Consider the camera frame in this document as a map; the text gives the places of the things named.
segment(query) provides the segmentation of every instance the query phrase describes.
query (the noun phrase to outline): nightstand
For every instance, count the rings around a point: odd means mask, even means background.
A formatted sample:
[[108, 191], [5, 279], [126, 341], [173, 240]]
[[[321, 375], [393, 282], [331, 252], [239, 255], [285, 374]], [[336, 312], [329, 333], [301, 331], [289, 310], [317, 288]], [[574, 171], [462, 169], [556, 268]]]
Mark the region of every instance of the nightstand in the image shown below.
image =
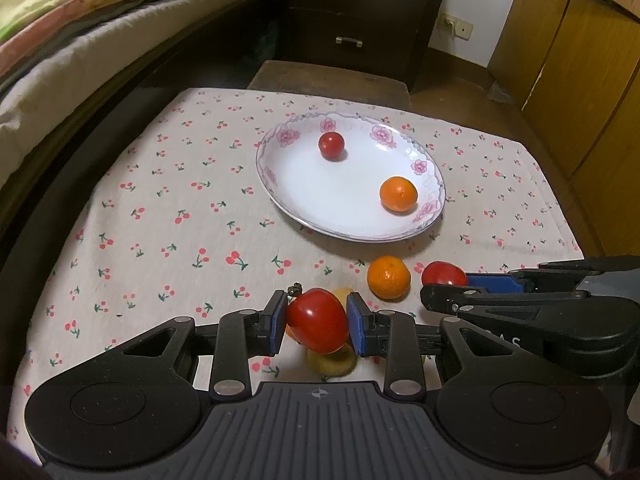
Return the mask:
[[442, 0], [281, 0], [276, 57], [403, 81], [411, 91]]

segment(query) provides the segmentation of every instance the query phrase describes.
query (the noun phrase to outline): bed frame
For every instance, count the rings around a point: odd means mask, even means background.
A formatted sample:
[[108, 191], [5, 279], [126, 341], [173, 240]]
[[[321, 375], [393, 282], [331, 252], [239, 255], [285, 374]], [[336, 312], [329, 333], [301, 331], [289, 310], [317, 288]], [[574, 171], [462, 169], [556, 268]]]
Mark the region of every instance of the bed frame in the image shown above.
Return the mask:
[[268, 50], [274, 2], [239, 0], [136, 60], [76, 108], [0, 189], [2, 433], [31, 316], [94, 186], [178, 92], [246, 88]]

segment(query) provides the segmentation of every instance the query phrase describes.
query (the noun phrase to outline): red tomato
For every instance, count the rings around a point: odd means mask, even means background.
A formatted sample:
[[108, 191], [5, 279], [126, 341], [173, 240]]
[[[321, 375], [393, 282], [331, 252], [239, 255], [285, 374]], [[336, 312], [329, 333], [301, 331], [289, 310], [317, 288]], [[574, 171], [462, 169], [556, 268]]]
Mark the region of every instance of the red tomato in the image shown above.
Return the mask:
[[318, 354], [339, 350], [349, 336], [347, 315], [324, 288], [310, 288], [287, 307], [287, 324], [304, 346]]
[[422, 272], [422, 284], [468, 285], [465, 271], [447, 262], [431, 262]]
[[334, 160], [342, 154], [344, 149], [344, 138], [336, 132], [327, 132], [322, 134], [318, 140], [318, 148], [324, 158]]

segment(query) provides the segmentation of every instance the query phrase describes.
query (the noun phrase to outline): cherry print tablecloth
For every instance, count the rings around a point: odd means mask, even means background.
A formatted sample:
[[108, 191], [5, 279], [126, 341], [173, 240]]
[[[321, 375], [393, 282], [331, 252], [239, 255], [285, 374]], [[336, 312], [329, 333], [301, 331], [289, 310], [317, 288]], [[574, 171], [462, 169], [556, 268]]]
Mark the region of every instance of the cherry print tablecloth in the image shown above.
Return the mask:
[[[409, 132], [444, 176], [442, 218], [393, 244], [356, 244], [317, 234], [279, 212], [255, 171], [260, 138], [310, 111], [358, 112]], [[412, 273], [401, 303], [377, 300], [367, 266], [394, 254]], [[535, 160], [517, 142], [372, 105], [314, 96], [190, 89], [168, 105], [95, 187], [34, 312], [18, 371], [8, 437], [35, 458], [24, 407], [42, 382], [174, 316], [216, 323], [234, 310], [261, 310], [275, 289], [350, 286], [374, 310], [424, 322], [420, 273], [432, 260], [469, 272], [507, 272], [544, 260], [581, 258]], [[196, 387], [206, 388], [210, 360]], [[285, 336], [273, 358], [249, 363], [260, 381], [317, 381], [305, 348]], [[347, 380], [383, 376], [360, 359]], [[439, 386], [427, 360], [430, 387]]]

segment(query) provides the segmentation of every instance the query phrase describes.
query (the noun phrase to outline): power outlet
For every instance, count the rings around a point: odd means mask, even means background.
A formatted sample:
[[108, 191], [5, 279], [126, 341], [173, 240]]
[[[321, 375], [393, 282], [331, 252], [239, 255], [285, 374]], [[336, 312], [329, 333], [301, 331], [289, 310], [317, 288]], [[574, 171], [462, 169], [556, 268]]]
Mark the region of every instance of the power outlet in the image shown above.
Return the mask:
[[471, 37], [471, 32], [474, 30], [474, 25], [473, 23], [465, 22], [460, 18], [443, 12], [438, 20], [438, 28], [453, 36], [468, 40]]

